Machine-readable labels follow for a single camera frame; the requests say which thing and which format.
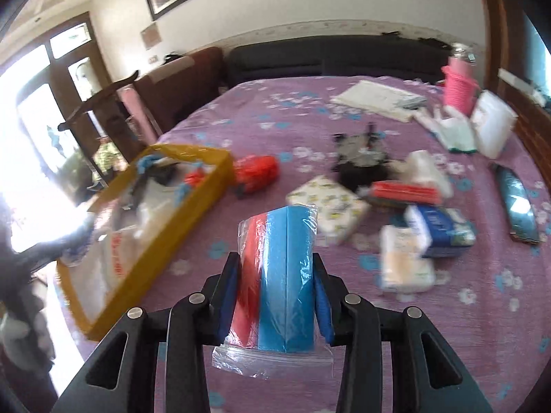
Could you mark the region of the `blue white tissue pack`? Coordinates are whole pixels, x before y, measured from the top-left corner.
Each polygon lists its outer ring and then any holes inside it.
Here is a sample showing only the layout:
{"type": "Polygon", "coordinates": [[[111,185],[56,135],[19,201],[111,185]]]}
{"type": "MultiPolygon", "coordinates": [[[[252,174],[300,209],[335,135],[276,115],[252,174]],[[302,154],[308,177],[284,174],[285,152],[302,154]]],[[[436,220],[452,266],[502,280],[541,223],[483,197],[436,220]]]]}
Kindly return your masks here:
{"type": "Polygon", "coordinates": [[[472,224],[457,209],[415,204],[404,212],[423,258],[458,257],[475,245],[472,224]]]}

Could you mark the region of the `red blue sponge pack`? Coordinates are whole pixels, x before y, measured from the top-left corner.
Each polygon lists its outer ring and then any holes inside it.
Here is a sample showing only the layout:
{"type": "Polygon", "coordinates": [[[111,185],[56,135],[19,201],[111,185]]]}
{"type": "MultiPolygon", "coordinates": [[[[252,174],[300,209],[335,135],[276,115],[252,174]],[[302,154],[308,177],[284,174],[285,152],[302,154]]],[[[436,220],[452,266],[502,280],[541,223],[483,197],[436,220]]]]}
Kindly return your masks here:
{"type": "Polygon", "coordinates": [[[290,205],[238,227],[241,278],[232,325],[212,351],[216,369],[255,379],[320,381],[334,359],[315,313],[313,247],[318,212],[290,205]]]}

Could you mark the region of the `floral white tissue pack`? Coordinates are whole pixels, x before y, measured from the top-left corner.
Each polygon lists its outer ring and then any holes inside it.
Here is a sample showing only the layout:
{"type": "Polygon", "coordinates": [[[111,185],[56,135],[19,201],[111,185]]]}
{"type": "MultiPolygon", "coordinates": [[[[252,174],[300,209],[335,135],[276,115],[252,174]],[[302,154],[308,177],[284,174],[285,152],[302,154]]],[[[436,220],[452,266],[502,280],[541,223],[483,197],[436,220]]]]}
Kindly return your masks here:
{"type": "Polygon", "coordinates": [[[370,205],[336,181],[319,175],[290,191],[289,205],[312,207],[318,213],[318,238],[322,245],[343,243],[362,222],[370,205]]]}

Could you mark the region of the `red packet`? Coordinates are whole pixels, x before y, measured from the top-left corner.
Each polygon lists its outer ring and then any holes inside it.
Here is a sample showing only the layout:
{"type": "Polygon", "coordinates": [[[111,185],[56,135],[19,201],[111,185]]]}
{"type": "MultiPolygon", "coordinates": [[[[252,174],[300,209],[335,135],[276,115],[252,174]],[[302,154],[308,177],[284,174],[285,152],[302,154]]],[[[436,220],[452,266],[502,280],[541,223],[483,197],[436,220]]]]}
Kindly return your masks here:
{"type": "Polygon", "coordinates": [[[437,188],[426,187],[422,184],[406,184],[399,181],[374,182],[369,195],[381,200],[394,200],[404,203],[421,203],[440,205],[443,198],[437,188]]]}

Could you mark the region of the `red plastic bag bundle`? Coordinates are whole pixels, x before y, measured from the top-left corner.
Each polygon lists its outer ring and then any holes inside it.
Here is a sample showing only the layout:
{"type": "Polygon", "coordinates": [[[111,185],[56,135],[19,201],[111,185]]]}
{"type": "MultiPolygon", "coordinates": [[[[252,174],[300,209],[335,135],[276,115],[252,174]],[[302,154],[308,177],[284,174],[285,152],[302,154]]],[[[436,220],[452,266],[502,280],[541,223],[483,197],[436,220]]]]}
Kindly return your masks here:
{"type": "Polygon", "coordinates": [[[278,161],[273,156],[247,156],[233,163],[235,171],[235,193],[240,199],[257,193],[279,176],[278,161]]]}

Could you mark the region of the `pink tissue pack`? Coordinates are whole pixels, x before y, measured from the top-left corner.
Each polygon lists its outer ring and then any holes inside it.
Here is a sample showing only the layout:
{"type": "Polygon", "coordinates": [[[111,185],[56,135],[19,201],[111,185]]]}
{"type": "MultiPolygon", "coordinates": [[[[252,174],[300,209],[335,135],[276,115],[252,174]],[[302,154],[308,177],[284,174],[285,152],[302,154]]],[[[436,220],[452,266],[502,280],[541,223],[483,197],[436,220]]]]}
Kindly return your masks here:
{"type": "Polygon", "coordinates": [[[383,226],[380,234],[380,287],[385,292],[426,292],[436,281],[433,261],[421,256],[412,229],[383,226]]]}

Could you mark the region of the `white plastic bag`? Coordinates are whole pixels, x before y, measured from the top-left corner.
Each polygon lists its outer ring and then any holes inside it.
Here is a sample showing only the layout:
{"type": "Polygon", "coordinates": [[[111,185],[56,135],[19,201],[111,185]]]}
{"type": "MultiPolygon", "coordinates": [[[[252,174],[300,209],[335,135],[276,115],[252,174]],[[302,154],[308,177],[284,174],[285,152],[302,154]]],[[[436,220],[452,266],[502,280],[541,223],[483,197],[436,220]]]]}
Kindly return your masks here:
{"type": "Polygon", "coordinates": [[[130,270],[160,233],[177,204],[177,189],[149,180],[134,193],[126,189],[94,215],[80,247],[62,255],[85,316],[95,319],[130,270]]]}

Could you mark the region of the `purple floral tablecloth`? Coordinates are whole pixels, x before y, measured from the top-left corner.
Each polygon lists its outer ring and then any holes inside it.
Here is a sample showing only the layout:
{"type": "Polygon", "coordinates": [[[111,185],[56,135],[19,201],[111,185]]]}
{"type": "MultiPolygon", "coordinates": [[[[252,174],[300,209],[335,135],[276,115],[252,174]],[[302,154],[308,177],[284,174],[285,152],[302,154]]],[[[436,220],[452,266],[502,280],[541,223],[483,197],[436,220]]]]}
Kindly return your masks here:
{"type": "Polygon", "coordinates": [[[374,208],[342,244],[319,245],[329,273],[374,305],[403,309],[417,305],[441,331],[497,412],[516,411],[550,357],[550,195],[517,137],[500,163],[513,169],[527,189],[541,243],[515,242],[488,160],[451,154],[417,122],[402,123],[336,105],[333,98],[355,84],[352,77],[256,80],[230,89],[163,136],[169,144],[226,148],[237,157],[271,155],[280,175],[266,191],[239,199],[228,192],[193,230],[174,263],[142,299],[147,310],[173,306],[219,272],[237,245],[239,223],[285,204],[287,194],[310,179],[329,174],[335,161],[333,137],[380,132],[387,152],[403,159],[429,152],[449,179],[449,205],[472,223],[475,246],[462,256],[436,263],[436,284],[417,295],[385,293],[379,286],[378,234],[400,218],[374,208]]]}

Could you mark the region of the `black smartphone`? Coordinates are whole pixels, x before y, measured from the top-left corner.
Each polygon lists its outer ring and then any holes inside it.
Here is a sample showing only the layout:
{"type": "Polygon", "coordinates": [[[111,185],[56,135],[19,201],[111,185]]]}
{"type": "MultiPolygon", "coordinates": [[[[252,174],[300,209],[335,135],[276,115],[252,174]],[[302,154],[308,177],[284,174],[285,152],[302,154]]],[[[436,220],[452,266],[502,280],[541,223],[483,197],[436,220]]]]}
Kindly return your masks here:
{"type": "Polygon", "coordinates": [[[538,245],[540,235],[527,189],[512,169],[498,163],[492,163],[491,169],[504,207],[510,236],[517,242],[538,245]]]}

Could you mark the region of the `black motor device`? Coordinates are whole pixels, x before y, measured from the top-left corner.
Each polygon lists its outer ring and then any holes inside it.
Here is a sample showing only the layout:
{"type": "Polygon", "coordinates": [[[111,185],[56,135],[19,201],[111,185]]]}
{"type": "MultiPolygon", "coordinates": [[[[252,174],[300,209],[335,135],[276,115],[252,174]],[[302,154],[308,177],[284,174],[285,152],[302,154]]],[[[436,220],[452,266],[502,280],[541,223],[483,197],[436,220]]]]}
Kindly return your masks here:
{"type": "Polygon", "coordinates": [[[389,157],[374,122],[368,124],[364,133],[337,133],[332,139],[336,151],[332,172],[337,174],[341,186],[356,192],[360,187],[389,179],[389,157]]]}

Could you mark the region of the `white work glove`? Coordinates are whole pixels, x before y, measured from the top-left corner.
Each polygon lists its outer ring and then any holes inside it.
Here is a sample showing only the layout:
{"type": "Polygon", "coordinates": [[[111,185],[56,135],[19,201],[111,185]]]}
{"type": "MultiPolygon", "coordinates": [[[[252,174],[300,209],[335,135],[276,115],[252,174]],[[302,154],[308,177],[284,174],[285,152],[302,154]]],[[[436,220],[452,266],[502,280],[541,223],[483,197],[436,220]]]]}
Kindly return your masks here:
{"type": "Polygon", "coordinates": [[[477,151],[471,123],[462,112],[449,105],[436,105],[433,110],[421,107],[414,119],[432,133],[452,153],[472,154],[477,151]]]}

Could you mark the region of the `dark wooden chair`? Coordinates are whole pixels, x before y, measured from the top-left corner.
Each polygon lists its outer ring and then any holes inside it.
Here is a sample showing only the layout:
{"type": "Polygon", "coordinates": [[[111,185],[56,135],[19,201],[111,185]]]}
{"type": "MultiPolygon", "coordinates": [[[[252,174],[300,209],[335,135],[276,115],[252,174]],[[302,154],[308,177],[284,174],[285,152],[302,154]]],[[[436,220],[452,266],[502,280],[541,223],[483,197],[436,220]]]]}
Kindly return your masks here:
{"type": "Polygon", "coordinates": [[[101,188],[108,186],[115,178],[116,172],[102,171],[93,157],[93,152],[89,152],[76,137],[75,127],[82,117],[88,116],[89,113],[94,114],[105,133],[98,142],[101,143],[104,138],[109,140],[127,162],[136,159],[148,145],[155,144],[160,132],[135,90],[138,76],[139,71],[136,70],[131,76],[109,84],[84,101],[58,126],[60,133],[69,130],[75,136],[87,165],[97,174],[101,188]]]}

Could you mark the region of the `white paper booklet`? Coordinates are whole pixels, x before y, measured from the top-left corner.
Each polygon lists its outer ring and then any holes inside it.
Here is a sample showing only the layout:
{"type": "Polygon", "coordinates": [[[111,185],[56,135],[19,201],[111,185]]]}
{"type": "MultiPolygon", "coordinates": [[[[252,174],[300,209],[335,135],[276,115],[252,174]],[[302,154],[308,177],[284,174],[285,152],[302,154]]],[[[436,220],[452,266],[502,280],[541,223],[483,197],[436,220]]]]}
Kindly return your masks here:
{"type": "Polygon", "coordinates": [[[427,105],[428,99],[399,88],[362,80],[333,96],[331,101],[407,123],[417,109],[427,105]]]}

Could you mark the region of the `pink thermos bottle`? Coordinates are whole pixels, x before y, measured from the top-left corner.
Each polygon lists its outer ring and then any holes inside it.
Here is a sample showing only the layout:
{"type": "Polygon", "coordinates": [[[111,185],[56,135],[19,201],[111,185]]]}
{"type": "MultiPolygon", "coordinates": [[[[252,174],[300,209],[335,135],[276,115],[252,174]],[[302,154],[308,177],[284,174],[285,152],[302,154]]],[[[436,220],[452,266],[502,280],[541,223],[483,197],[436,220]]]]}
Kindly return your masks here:
{"type": "Polygon", "coordinates": [[[447,64],[442,67],[444,74],[444,105],[457,109],[469,116],[475,106],[475,98],[480,87],[475,79],[475,54],[472,48],[453,43],[447,64]]]}

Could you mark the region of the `black sofa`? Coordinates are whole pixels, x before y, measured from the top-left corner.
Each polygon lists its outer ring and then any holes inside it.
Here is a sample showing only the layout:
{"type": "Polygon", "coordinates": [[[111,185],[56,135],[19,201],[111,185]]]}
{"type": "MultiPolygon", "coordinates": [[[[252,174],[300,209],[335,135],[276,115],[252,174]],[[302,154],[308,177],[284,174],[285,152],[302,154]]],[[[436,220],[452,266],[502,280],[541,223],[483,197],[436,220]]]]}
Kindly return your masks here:
{"type": "Polygon", "coordinates": [[[434,38],[317,35],[236,47],[225,58],[228,84],[299,76],[392,76],[435,83],[451,47],[434,38]]]}

